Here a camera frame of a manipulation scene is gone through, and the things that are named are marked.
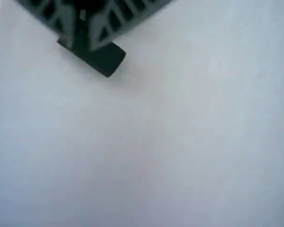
vent slot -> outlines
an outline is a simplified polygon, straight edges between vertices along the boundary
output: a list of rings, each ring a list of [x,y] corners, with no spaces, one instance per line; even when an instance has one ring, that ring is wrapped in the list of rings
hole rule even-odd
[[[63,33],[63,27],[62,27],[61,21],[59,19],[56,20],[54,26],[60,33]]]
[[[130,10],[130,8],[128,7],[128,5],[125,3],[124,0],[116,0],[115,3],[121,10],[125,20],[129,21],[133,18],[133,12]]]
[[[146,6],[145,6],[143,0],[133,0],[133,3],[135,4],[135,6],[136,6],[136,8],[139,12],[146,9]]]
[[[99,37],[99,42],[105,40],[108,37],[108,31],[106,28],[102,29],[101,35]]]
[[[55,11],[56,11],[56,6],[55,6],[54,1],[52,0],[45,7],[45,9],[43,11],[43,15],[46,19],[50,19],[52,17],[52,15],[55,13]]]
[[[113,31],[117,31],[121,28],[121,22],[117,18],[117,15],[115,14],[114,11],[111,11],[109,14],[109,23],[113,29]]]

dark plastic part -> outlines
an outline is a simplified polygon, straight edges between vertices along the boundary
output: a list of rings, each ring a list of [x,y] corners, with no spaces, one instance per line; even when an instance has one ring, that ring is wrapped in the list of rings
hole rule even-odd
[[[126,53],[112,41],[172,0],[16,0],[59,35],[58,43],[106,77]]]
[[[88,38],[87,24],[79,18],[76,24],[76,38],[73,44],[69,47],[63,38],[60,38],[58,43],[104,76],[110,77],[123,61],[126,52],[114,43],[110,43],[95,51],[90,51],[86,42]]]
[[[111,43],[172,0],[16,0],[60,35],[73,39],[77,14],[87,14],[89,49]]]
[[[114,43],[92,52],[77,43],[71,48],[68,48],[61,39],[58,43],[106,77],[110,77],[116,71],[126,55],[126,52]]]

black plastic object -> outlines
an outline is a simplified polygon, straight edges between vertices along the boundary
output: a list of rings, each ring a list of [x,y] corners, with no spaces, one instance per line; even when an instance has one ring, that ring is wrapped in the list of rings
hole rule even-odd
[[[125,52],[112,41],[172,0],[16,0],[59,34],[59,44],[109,77]]]

blurry object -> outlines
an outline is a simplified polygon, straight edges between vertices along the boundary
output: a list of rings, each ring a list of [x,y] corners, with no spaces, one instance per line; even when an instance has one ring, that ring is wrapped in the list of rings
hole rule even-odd
[[[112,43],[171,0],[17,0],[59,34],[58,43],[109,77],[126,53]]]

white surface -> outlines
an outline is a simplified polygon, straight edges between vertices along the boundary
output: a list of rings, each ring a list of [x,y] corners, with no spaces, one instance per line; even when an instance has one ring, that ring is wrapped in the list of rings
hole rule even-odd
[[[0,227],[284,227],[284,0],[178,0],[110,79],[4,4]]]

